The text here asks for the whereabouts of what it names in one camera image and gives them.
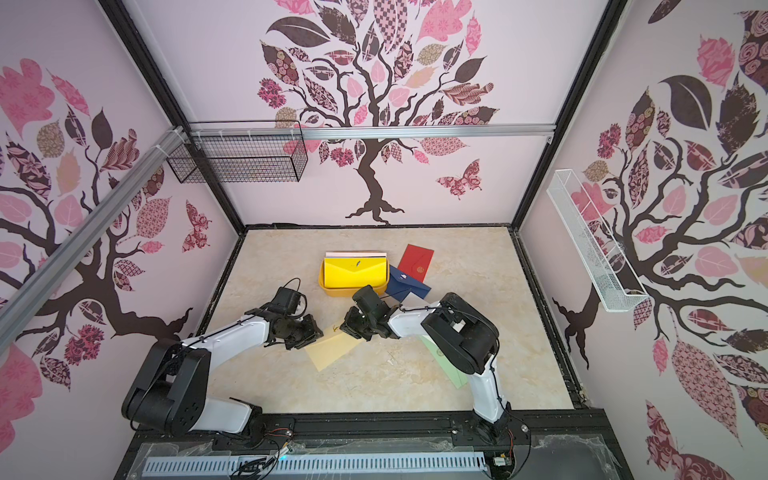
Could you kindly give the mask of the cream envelope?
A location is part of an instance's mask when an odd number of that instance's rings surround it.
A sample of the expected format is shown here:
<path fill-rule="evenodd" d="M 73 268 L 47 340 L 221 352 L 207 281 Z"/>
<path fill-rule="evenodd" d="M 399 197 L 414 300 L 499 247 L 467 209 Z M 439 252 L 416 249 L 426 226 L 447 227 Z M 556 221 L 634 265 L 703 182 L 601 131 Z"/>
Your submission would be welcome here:
<path fill-rule="evenodd" d="M 351 352 L 361 342 L 361 339 L 338 329 L 333 331 L 330 336 L 323 337 L 305 347 L 304 351 L 315 369 L 320 372 Z"/>

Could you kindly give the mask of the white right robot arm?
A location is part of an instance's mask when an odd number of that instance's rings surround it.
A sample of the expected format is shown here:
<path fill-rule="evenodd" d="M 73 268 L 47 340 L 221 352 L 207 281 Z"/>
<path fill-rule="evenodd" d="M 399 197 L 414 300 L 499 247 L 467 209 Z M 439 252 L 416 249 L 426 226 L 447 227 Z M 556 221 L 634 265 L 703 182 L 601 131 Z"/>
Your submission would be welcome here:
<path fill-rule="evenodd" d="M 497 357 L 500 333 L 495 324 L 454 292 L 425 304 L 409 295 L 411 304 L 388 305 L 370 286 L 353 296 L 341 330 L 356 338 L 371 340 L 421 337 L 428 339 L 444 358 L 467 376 L 473 398 L 473 414 L 480 438 L 492 443 L 507 433 L 513 419 L 499 388 Z"/>

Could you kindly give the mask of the yellow envelope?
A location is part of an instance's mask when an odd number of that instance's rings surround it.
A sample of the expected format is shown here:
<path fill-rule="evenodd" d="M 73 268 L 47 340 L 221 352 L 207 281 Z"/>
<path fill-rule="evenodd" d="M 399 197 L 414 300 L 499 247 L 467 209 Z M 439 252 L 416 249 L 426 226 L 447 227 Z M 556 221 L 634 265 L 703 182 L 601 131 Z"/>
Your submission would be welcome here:
<path fill-rule="evenodd" d="M 325 259 L 324 281 L 327 288 L 376 287 L 386 282 L 388 261 L 385 258 Z"/>

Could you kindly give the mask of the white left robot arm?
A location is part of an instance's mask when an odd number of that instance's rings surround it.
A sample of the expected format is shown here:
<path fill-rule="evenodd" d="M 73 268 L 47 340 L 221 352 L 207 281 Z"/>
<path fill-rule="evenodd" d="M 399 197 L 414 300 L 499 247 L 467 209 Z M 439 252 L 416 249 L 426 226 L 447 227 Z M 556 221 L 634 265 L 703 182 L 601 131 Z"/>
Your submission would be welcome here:
<path fill-rule="evenodd" d="M 257 347 L 304 348 L 323 336 L 307 312 L 306 296 L 288 286 L 234 322 L 184 341 L 161 339 L 150 348 L 122 403 L 134 429 L 165 435 L 216 432 L 257 444 L 265 436 L 263 409 L 208 394 L 215 369 Z"/>

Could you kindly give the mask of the pink envelope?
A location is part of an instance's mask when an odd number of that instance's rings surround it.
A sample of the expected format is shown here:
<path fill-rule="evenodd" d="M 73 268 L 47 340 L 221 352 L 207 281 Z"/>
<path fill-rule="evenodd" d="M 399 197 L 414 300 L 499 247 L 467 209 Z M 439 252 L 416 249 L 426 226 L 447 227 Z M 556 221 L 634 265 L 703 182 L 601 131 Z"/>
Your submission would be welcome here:
<path fill-rule="evenodd" d="M 387 258 L 386 252 L 381 251 L 327 251 L 326 259 L 361 259 L 361 258 Z"/>

